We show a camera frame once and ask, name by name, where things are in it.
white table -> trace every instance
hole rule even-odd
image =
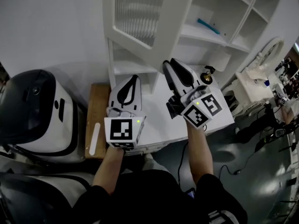
[[[193,70],[198,72],[198,76],[200,75],[200,68],[197,70],[193,68]],[[169,143],[187,139],[184,118],[177,116],[171,119],[166,103],[173,93],[168,87],[165,76],[161,73],[158,75],[154,93],[142,96],[142,111],[146,113],[146,120],[138,145],[134,150],[128,151],[126,155],[155,152]],[[209,88],[217,96],[223,111],[206,125],[207,134],[234,123],[233,116],[215,80],[209,85]]]
[[[234,118],[243,115],[249,109],[263,105],[274,97],[270,87],[255,83],[246,72],[237,72],[235,75],[237,79],[222,91],[223,95],[229,94],[230,91],[234,92],[236,103],[232,106],[237,105],[232,111]]]

blue object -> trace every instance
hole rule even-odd
[[[270,81],[269,80],[266,80],[264,83],[265,83],[266,86],[270,85]]]
[[[202,25],[206,26],[207,28],[210,28],[213,32],[215,32],[216,34],[220,34],[220,32],[218,30],[216,30],[215,28],[211,27],[209,24],[205,23],[203,20],[201,20],[200,18],[197,19],[198,23],[201,23]]]

wooden board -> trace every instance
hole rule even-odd
[[[85,157],[103,159],[106,154],[106,137],[104,118],[107,116],[110,86],[106,84],[92,84],[90,89],[85,135]],[[96,142],[94,155],[90,155],[90,145],[96,123],[100,123],[100,131]]]

black shirt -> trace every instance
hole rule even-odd
[[[208,223],[208,214],[227,210],[240,224],[247,223],[246,211],[213,175],[203,175],[195,198],[183,193],[175,178],[162,170],[147,170],[119,176],[110,196],[93,186],[73,207],[75,223]]]

forearm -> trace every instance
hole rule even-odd
[[[195,184],[204,174],[213,174],[213,159],[203,129],[195,129],[186,122],[188,130],[188,149],[190,169]]]
[[[287,113],[283,106],[281,107],[281,114],[286,125],[288,125],[294,118],[293,112],[290,110],[289,113]]]
[[[94,176],[93,186],[101,186],[110,195],[114,192],[121,170],[123,153],[122,148],[108,148],[105,158]]]

